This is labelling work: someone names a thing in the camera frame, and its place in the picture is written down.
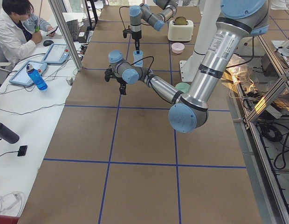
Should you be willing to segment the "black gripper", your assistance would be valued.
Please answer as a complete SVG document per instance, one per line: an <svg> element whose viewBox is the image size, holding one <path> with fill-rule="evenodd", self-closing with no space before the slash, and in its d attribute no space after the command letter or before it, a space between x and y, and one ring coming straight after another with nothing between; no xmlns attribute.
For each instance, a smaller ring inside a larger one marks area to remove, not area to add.
<svg viewBox="0 0 289 224"><path fill-rule="evenodd" d="M126 82L121 77L116 77L116 80L120 84L120 94L126 95Z"/></svg>
<svg viewBox="0 0 289 224"><path fill-rule="evenodd" d="M140 51L140 42L139 40L142 38L142 31L131 32L133 40L135 40L135 51L138 53Z"/></svg>

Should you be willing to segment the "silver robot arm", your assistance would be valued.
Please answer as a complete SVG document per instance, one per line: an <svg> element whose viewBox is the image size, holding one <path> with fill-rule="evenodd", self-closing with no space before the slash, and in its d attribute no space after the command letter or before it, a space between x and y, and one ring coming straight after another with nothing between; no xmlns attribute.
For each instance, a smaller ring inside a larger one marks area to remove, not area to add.
<svg viewBox="0 0 289 224"><path fill-rule="evenodd" d="M123 31L123 36L127 33L132 35L137 54L140 53L142 20L147 22L148 25L153 27L156 31L160 31L165 23L176 14L178 9L178 4L175 0L154 0L153 2L163 10L161 13L154 14L147 4L134 5L129 8L130 26Z"/></svg>
<svg viewBox="0 0 289 224"><path fill-rule="evenodd" d="M222 77L238 43L245 37L262 35L268 30L270 1L222 0L216 20L216 32L194 74L187 93L176 89L150 68L135 67L124 60L119 50L108 55L110 66L105 80L114 78L125 94L127 84L144 82L164 101L170 103L168 119L178 132L187 133L202 126L208 118L208 99Z"/></svg>

